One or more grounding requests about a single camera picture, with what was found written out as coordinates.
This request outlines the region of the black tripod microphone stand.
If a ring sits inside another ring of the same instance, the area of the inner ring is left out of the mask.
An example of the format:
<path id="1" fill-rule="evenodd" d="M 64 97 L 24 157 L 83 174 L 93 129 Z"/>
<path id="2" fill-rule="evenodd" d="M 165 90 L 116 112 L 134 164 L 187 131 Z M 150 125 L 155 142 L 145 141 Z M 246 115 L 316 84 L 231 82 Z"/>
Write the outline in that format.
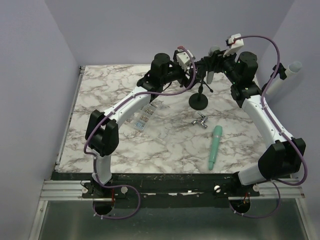
<path id="1" fill-rule="evenodd" d="M 192 81 L 192 76 L 191 75 L 185 75 L 183 78 L 181 79 L 178 79 L 178 83 L 180 84 L 180 87 L 185 87 L 185 88 L 188 88 L 191 81 Z M 196 77 L 193 84 L 191 85 L 190 89 L 192 89 L 196 84 L 201 84 L 203 83 L 204 86 L 206 86 L 209 91 L 211 93 L 213 93 L 213 89 L 210 88 L 210 86 L 205 82 L 205 81 L 202 81 L 200 78 Z"/>

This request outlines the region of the silver grey microphone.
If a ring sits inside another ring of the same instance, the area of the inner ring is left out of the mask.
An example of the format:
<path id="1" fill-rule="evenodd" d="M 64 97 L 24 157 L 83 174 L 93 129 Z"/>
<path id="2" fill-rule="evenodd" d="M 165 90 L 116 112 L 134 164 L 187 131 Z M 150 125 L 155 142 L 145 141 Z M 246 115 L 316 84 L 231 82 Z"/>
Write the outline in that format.
<path id="1" fill-rule="evenodd" d="M 220 50 L 220 47 L 217 46 L 217 45 L 214 45 L 212 46 L 210 49 L 209 49 L 209 52 L 208 52 L 208 56 L 209 57 L 212 57 L 215 53 L 215 51 L 219 51 Z M 210 60 L 210 63 L 208 64 L 208 71 L 207 71 L 207 74 L 206 74 L 206 83 L 208 85 L 210 85 L 214 79 L 214 71 L 213 71 L 213 67 L 212 67 L 212 60 Z"/>

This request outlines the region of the black round-base microphone stand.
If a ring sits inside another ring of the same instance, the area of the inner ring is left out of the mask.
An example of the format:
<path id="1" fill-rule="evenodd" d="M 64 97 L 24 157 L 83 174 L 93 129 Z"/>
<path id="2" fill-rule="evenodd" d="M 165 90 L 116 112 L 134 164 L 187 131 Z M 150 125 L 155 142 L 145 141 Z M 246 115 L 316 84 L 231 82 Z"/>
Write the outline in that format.
<path id="1" fill-rule="evenodd" d="M 212 57 L 205 56 L 201 58 L 201 60 L 195 63 L 195 69 L 196 69 L 195 78 L 200 78 L 202 81 L 205 81 L 207 83 L 207 71 L 208 71 L 208 66 L 211 60 L 212 60 Z M 200 110 L 204 110 L 208 106 L 208 98 L 206 95 L 203 94 L 203 90 L 204 90 L 204 85 L 203 83 L 200 83 L 198 92 L 194 93 L 189 98 L 188 103 L 192 109 L 200 111 Z"/>

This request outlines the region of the mint green microphone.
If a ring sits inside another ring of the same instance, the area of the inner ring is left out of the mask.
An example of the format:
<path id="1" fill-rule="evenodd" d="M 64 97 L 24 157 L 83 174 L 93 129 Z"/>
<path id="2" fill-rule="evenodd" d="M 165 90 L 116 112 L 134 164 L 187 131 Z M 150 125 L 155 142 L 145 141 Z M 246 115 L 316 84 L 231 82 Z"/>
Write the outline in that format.
<path id="1" fill-rule="evenodd" d="M 222 133 L 223 133 L 223 127 L 220 125 L 216 125 L 212 132 L 211 149 L 210 149 L 210 154 L 208 158 L 208 169 L 210 171 L 213 170 L 214 164 L 216 162 Z"/>

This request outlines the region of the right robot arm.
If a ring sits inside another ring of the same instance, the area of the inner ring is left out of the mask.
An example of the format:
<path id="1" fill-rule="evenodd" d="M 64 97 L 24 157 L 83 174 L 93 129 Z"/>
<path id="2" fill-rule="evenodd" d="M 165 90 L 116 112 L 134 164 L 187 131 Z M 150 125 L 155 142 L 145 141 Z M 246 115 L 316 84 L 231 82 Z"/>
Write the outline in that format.
<path id="1" fill-rule="evenodd" d="M 240 55 L 224 56 L 224 51 L 211 49 L 209 70 L 224 73 L 231 82 L 231 95 L 238 106 L 251 118 L 264 140 L 266 151 L 258 162 L 235 174 L 230 183 L 230 191 L 241 196 L 248 185 L 307 170 L 303 158 L 306 143 L 302 138 L 293 137 L 274 113 L 269 109 L 261 89 L 254 82 L 258 69 L 257 56 L 245 51 Z"/>

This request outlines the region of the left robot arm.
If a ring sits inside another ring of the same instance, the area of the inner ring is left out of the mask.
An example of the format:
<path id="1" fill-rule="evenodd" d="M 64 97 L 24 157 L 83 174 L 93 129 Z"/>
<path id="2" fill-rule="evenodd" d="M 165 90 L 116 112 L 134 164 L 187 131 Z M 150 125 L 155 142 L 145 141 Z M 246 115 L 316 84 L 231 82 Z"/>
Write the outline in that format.
<path id="1" fill-rule="evenodd" d="M 136 87 L 122 100 L 106 111 L 94 110 L 85 133 L 83 152 L 93 157 L 93 191 L 101 198 L 111 191 L 111 156 L 119 144 L 119 129 L 137 110 L 150 104 L 158 96 L 169 96 L 164 85 L 178 81 L 184 89 L 174 96 L 190 90 L 196 82 L 197 67 L 191 51 L 179 46 L 171 59 L 158 53 L 150 70 L 138 80 Z"/>

